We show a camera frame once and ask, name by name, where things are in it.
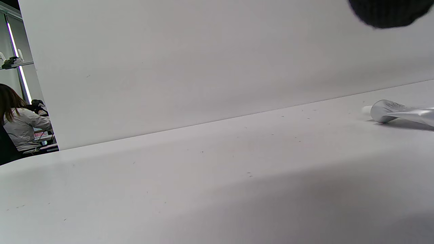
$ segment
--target desk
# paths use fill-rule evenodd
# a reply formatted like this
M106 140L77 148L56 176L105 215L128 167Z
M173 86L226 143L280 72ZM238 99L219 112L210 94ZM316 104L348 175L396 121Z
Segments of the desk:
M433 132L360 109L432 106L433 90L420 82L2 165L1 242L432 243Z

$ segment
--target white backdrop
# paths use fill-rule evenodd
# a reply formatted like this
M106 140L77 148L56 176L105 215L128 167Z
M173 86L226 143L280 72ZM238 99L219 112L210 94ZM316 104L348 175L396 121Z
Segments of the white backdrop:
M61 149L434 78L434 15L345 0L20 0Z

